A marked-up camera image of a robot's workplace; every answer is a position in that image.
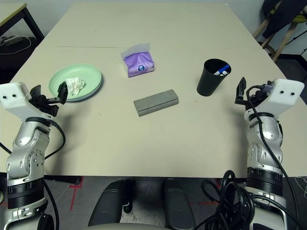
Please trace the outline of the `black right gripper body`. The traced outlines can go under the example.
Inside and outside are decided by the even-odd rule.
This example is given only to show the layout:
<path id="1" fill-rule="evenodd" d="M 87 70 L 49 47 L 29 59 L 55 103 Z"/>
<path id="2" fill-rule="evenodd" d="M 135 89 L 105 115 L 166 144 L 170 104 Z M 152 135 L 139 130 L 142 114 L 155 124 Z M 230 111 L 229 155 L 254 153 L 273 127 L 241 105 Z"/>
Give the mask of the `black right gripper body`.
<path id="1" fill-rule="evenodd" d="M 252 109 L 250 101 L 252 102 L 253 106 L 256 108 L 259 104 L 261 104 L 266 98 L 267 98 L 267 93 L 263 92 L 261 90 L 256 91 L 253 95 L 249 96 L 249 99 L 247 99 L 245 109 L 246 112 L 250 109 Z"/>

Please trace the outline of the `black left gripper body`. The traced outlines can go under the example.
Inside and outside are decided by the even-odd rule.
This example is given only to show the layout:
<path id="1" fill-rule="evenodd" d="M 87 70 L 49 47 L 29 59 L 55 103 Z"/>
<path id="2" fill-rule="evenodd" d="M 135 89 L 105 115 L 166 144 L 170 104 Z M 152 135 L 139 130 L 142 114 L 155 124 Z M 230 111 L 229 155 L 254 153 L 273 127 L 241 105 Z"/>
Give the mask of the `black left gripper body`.
<path id="1" fill-rule="evenodd" d="M 56 105 L 59 103 L 59 97 L 46 98 L 44 95 L 32 96 L 31 104 L 43 113 L 51 115 L 53 117 L 57 116 L 59 107 Z"/>

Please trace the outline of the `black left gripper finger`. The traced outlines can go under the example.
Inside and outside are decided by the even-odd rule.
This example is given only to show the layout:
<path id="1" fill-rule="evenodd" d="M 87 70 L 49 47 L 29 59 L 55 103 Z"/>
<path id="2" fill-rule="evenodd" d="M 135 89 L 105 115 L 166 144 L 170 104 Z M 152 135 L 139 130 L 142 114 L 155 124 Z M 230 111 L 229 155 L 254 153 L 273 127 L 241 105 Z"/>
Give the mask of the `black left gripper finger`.
<path id="1" fill-rule="evenodd" d="M 47 99 L 47 104 L 65 104 L 68 97 L 68 87 L 64 81 L 59 85 L 58 95 L 54 98 Z"/>
<path id="2" fill-rule="evenodd" d="M 30 95 L 32 98 L 39 97 L 41 95 L 41 85 L 37 85 L 30 90 Z"/>

